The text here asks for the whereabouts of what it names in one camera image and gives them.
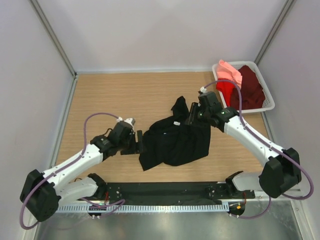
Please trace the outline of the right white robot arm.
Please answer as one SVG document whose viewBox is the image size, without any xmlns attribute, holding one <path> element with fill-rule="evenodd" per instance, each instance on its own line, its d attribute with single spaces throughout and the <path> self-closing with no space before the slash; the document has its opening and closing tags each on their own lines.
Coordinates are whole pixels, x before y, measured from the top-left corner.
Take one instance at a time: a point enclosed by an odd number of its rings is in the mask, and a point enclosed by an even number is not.
<svg viewBox="0 0 320 240">
<path fill-rule="evenodd" d="M 302 179 L 296 150 L 284 149 L 252 129 L 236 109 L 222 107 L 212 91 L 201 93 L 198 102 L 191 104 L 185 123 L 219 129 L 240 142 L 260 162 L 261 172 L 238 171 L 226 179 L 225 192 L 231 198 L 237 198 L 243 191 L 263 191 L 278 198 Z"/>
</svg>

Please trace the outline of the black t shirt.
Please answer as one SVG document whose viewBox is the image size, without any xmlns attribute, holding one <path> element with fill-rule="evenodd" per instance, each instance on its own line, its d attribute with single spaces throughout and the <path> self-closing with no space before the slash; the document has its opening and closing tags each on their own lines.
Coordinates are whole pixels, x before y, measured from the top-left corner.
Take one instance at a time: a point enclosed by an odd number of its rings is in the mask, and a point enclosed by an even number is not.
<svg viewBox="0 0 320 240">
<path fill-rule="evenodd" d="M 181 166 L 209 154 L 211 126 L 187 125 L 189 109 L 183 96 L 171 108 L 172 116 L 153 123 L 143 134 L 145 150 L 139 156 L 144 171 L 162 163 Z"/>
</svg>

